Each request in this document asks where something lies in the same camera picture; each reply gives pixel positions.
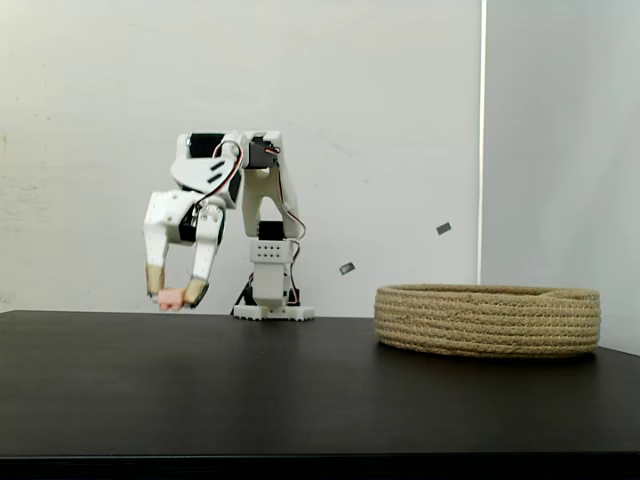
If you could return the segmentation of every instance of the pink object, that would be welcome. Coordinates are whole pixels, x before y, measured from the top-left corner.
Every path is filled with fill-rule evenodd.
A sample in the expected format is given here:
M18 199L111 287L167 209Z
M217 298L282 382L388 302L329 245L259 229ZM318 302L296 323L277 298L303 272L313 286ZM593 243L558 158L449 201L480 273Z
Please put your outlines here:
M184 288L163 288L158 292L161 310L180 310L184 306Z

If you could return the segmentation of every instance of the red wire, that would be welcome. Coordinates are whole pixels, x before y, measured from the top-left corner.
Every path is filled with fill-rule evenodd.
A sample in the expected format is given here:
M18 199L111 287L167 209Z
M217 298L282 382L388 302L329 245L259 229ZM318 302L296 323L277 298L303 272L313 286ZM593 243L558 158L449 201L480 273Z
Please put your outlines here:
M240 154L238 155L238 160L236 161L236 166L235 166L235 168L233 169L233 172L231 173L231 175L229 175L229 176L226 178L226 180L225 180L224 182L222 182L222 184L220 184L220 186L218 186L218 188L216 188L216 189L215 189L213 192L211 192L209 195L215 195L216 193L218 193L218 192L220 191L220 189L221 189L222 187L224 187L227 183L229 183L229 181L230 181L233 177L235 177L235 176L236 176L236 173L238 172L238 169L240 168L240 165L242 164L242 155L243 155L242 147L241 147L240 145L238 145L236 142L233 142L233 143L235 143L235 144L238 146L238 149L240 150ZM213 152L213 156L214 156L214 157L216 156L216 151L218 150L218 148L221 148L223 144L224 144L224 142L222 142L221 144L219 144L219 145L216 147L216 150L214 150L214 152Z

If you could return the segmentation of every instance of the rope basket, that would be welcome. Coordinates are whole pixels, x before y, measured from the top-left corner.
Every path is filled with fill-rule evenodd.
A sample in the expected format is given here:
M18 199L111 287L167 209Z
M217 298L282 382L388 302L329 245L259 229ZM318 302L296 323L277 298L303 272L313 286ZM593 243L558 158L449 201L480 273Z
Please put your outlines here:
M468 357L557 358L592 352L595 290L467 285L378 289L376 332L387 345Z

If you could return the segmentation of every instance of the small black object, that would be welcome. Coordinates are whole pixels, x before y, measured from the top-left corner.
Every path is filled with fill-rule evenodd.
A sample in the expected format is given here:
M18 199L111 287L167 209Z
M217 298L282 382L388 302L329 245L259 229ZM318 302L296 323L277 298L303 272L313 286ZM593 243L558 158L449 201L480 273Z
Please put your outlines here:
M438 228L436 228L436 230L438 231L438 235L442 235L451 230L451 224L447 222L444 225L440 225Z
M258 224L258 240L284 240L284 223L263 220Z
M191 158L213 157L216 147L222 142L224 133L192 133L189 137Z
M346 275L349 272L352 272L356 269L355 265L351 262L349 263L345 263L343 266L340 267L340 273L343 275Z
M267 152L267 148L274 148L273 143L264 140L264 137L254 137L249 142L249 164L247 169L271 168L278 163L278 156Z

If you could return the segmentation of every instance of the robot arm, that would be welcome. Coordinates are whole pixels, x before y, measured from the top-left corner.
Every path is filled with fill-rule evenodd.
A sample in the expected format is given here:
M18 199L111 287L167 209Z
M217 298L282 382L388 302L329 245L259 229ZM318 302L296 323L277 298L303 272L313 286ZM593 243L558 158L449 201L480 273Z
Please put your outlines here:
M236 208L244 178L243 219L252 237L254 273L243 292L246 305L236 306L234 314L256 320L312 318L313 309L300 307L292 279L298 240L306 228L298 218L280 132L181 135L171 174L181 190L153 193L144 225L147 292L157 297L161 308L194 308L202 300L222 241L226 210ZM260 218L264 197L273 200L281 222ZM164 288L171 243L196 245L193 274L184 290Z
M161 307L194 308L209 287L222 241L226 209L235 208L241 169L247 163L246 136L193 134L178 138L171 173L182 190L154 192L145 217L147 293ZM193 273L185 290L165 290L169 244L196 245Z

